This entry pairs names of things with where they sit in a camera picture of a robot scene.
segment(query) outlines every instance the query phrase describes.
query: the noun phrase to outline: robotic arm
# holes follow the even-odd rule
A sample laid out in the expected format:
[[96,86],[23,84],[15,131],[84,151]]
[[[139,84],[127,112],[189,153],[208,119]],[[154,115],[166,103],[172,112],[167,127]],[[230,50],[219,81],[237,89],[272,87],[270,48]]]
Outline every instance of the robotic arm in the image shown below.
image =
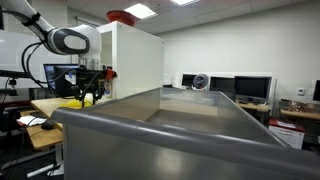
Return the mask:
[[48,50],[55,54],[73,55],[80,58],[80,65],[90,70],[100,70],[101,36],[98,30],[87,25],[72,28],[55,28],[33,9],[26,0],[0,0],[6,10],[29,18],[16,16],[33,31]]
[[78,100],[83,101],[86,93],[92,93],[93,103],[102,97],[102,81],[110,77],[110,71],[101,71],[101,35],[97,29],[87,25],[55,28],[26,0],[0,0],[0,5],[8,11],[22,14],[23,16],[13,15],[33,31],[52,53],[79,55],[81,68],[77,69],[77,84],[83,93],[76,97]]

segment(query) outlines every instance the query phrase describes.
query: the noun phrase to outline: computer monitor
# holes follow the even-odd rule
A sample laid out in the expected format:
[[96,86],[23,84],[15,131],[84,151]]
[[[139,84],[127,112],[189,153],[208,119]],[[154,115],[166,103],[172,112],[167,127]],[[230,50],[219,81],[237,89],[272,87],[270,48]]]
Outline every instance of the computer monitor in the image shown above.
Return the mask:
[[235,76],[236,96],[267,100],[271,79],[271,77]]
[[182,85],[191,87],[193,84],[194,77],[196,77],[196,75],[194,75],[194,74],[183,74]]
[[316,87],[314,88],[313,100],[320,101],[320,80],[317,80]]
[[[78,68],[78,65],[77,64],[43,64],[44,73],[45,73],[47,82],[55,78],[54,67],[72,69],[72,68]],[[55,90],[55,82],[48,83],[48,88],[50,90]]]
[[57,79],[55,82],[49,82],[63,74],[68,69],[78,68],[77,64],[44,64],[44,72],[48,82],[48,88],[53,90],[61,97],[74,96],[79,94],[79,90],[71,89],[72,85],[76,84],[76,71],[72,70],[65,73],[64,76]]
[[211,77],[210,91],[214,91],[216,89],[234,89],[234,78]]

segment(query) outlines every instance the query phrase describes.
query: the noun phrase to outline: wooden desk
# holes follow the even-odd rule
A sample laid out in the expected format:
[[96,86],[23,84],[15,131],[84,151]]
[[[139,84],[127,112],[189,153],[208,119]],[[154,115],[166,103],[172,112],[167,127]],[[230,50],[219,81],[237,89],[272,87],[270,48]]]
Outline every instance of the wooden desk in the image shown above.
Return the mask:
[[284,109],[281,109],[280,112],[281,112],[281,114],[286,115],[286,116],[301,117],[301,118],[315,120],[316,124],[317,124],[317,129],[318,129],[318,130],[316,130],[317,131],[316,136],[318,136],[318,138],[316,141],[312,140],[311,142],[315,143],[315,144],[317,144],[317,143],[320,144],[320,133],[319,133],[320,114],[319,113],[294,112],[294,111],[288,111],[288,110],[284,110]]
[[[52,98],[31,101],[31,105],[40,111],[46,118],[50,118],[53,111],[60,107],[60,104],[69,102],[70,99]],[[56,127],[62,131],[62,124],[57,123]]]
[[43,130],[41,126],[31,126],[27,128],[28,135],[31,139],[35,150],[41,150],[62,143],[62,132],[55,128],[52,130]]
[[236,104],[243,109],[253,109],[261,112],[260,122],[262,124],[264,123],[264,114],[269,112],[269,107],[264,105],[255,105],[253,103],[242,104],[242,103],[239,103],[238,101],[236,101]]
[[260,112],[268,112],[269,111],[269,107],[268,106],[264,106],[264,105],[254,105],[253,103],[248,103],[248,104],[241,104],[236,102],[238,106],[240,106],[241,108],[244,109],[253,109],[253,110],[257,110]]
[[301,118],[307,118],[307,119],[313,119],[313,120],[320,121],[320,114],[318,114],[318,113],[293,112],[293,111],[281,109],[281,114],[287,115],[287,116],[295,116],[295,117],[301,117]]

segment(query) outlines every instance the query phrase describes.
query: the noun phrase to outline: fan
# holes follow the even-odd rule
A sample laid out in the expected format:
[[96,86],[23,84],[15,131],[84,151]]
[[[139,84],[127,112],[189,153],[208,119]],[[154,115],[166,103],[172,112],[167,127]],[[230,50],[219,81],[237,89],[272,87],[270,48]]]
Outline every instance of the fan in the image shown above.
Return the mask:
[[205,90],[209,82],[209,77],[205,74],[196,75],[193,79],[192,89]]

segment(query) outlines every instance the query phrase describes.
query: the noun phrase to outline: table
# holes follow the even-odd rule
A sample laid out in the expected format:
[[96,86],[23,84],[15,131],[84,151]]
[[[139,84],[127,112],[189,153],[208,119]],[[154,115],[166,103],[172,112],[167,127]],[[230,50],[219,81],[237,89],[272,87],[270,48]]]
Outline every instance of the table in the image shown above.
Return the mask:
[[247,104],[242,104],[242,103],[239,103],[238,101],[236,101],[236,104],[238,106],[240,106],[241,108],[243,109],[253,109],[253,110],[256,110],[258,112],[261,112],[261,117],[260,117],[260,122],[263,123],[264,122],[264,114],[266,112],[269,112],[269,106],[266,106],[266,105],[255,105],[253,103],[247,103]]
[[[53,111],[60,107],[60,104],[69,102],[70,99],[52,98],[31,101],[31,105],[40,111],[46,118],[50,118]],[[56,127],[62,131],[62,124],[57,123]]]
[[[111,98],[102,98],[101,100],[97,101],[96,103],[101,103],[105,101],[109,101]],[[69,102],[70,99],[62,99],[62,98],[52,98],[52,99],[41,99],[41,100],[34,100],[31,101],[31,105],[40,111],[46,118],[50,118],[52,113],[60,107],[61,104]],[[62,129],[63,126],[60,123],[56,123],[55,129],[49,130],[46,132],[46,134],[39,133],[32,136],[33,133],[39,132],[39,129],[41,129],[40,126],[30,127],[30,133],[29,136],[31,137],[32,144],[34,145],[34,148],[43,148],[48,147],[51,145],[55,145],[55,152],[56,152],[56,161],[57,165],[61,165],[58,170],[50,171],[48,175],[54,176],[54,175],[60,175],[64,173],[64,167],[63,167],[63,160],[62,160],[62,140],[63,140],[63,134]],[[49,165],[44,168],[41,168],[37,171],[29,173],[27,176],[32,177],[37,174],[40,174],[42,172],[45,172],[47,170],[50,170],[54,167],[54,165]]]
[[320,123],[320,114],[319,113],[308,113],[308,112],[296,112],[296,111],[288,111],[281,109],[281,114],[286,116],[293,116],[293,117],[301,117],[301,118],[307,118],[311,120],[317,121],[318,128]]

